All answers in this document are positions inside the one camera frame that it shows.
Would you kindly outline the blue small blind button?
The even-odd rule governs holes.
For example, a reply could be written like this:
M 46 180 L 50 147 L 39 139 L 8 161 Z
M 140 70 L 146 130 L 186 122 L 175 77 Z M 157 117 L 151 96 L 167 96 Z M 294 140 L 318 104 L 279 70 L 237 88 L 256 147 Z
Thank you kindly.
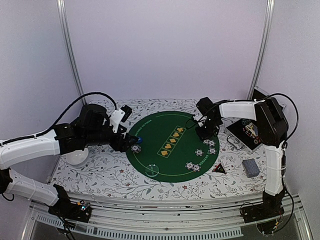
M 142 142 L 143 142 L 143 138 L 139 137 L 136 144 L 137 144 L 137 145 L 140 145 Z

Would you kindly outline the stack of poker chips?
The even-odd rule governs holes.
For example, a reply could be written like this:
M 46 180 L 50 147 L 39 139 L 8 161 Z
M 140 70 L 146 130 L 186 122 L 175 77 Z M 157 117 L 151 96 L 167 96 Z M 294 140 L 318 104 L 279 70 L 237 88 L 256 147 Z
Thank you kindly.
M 138 144 L 132 145 L 130 149 L 133 153 L 136 153 L 136 154 L 140 153 L 142 150 L 141 146 Z

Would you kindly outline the clear round dealer button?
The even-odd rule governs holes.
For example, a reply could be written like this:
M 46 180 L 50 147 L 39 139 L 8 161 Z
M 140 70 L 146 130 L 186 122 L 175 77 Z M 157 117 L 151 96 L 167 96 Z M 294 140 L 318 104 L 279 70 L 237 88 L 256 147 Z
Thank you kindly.
M 159 167 L 156 164 L 148 164 L 145 167 L 145 174 L 147 177 L 156 177 L 160 172 Z

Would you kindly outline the black red triangular card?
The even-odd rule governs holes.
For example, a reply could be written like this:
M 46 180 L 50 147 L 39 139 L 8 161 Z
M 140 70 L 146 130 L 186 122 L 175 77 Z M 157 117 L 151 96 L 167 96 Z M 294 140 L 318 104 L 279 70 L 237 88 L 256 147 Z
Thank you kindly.
M 215 172 L 215 173 L 221 173 L 221 174 L 226 174 L 226 170 L 225 168 L 223 167 L 222 163 L 218 163 L 212 170 L 212 172 Z

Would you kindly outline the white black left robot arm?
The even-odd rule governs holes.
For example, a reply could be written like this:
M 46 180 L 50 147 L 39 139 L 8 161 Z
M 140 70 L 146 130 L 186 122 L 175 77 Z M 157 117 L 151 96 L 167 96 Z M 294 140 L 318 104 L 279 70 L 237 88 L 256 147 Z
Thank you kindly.
M 44 156 L 85 151 L 89 146 L 109 145 L 116 152 L 126 152 L 138 142 L 121 124 L 132 114 L 132 108 L 116 107 L 111 113 L 98 104 L 85 104 L 71 123 L 57 120 L 46 130 L 0 142 L 0 193 L 19 195 L 47 205 L 57 216 L 88 215 L 90 205 L 72 203 L 66 190 L 23 176 L 11 167 Z

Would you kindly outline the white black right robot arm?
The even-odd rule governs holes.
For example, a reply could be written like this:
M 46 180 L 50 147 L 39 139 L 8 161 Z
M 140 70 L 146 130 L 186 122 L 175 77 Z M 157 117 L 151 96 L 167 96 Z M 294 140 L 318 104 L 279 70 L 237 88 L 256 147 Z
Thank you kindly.
M 221 100 L 212 102 L 208 97 L 201 98 L 196 107 L 200 115 L 192 120 L 197 127 L 196 134 L 201 140 L 216 137 L 222 119 L 238 118 L 255 121 L 258 137 L 266 156 L 266 183 L 262 192 L 262 204 L 255 206 L 254 214 L 262 218 L 282 212 L 282 199 L 288 192 L 284 183 L 286 171 L 285 150 L 288 140 L 289 123 L 273 93 L 260 100 Z

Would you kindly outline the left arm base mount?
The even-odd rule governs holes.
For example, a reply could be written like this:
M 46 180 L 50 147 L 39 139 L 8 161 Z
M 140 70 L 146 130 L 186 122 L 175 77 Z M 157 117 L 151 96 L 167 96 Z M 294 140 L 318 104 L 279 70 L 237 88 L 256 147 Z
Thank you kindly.
M 63 220 L 73 220 L 88 223 L 91 217 L 92 208 L 84 207 L 82 204 L 72 203 L 69 199 L 58 199 L 58 201 L 48 207 L 48 213 Z

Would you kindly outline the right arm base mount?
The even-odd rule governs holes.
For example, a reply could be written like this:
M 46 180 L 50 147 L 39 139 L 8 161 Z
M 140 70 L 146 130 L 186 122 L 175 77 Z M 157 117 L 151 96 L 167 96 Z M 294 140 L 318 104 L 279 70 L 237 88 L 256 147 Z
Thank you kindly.
M 267 236 L 276 232 L 285 211 L 282 204 L 275 208 L 268 208 L 264 203 L 244 202 L 239 208 L 239 213 L 245 223 L 263 221 L 256 227 L 261 234 Z

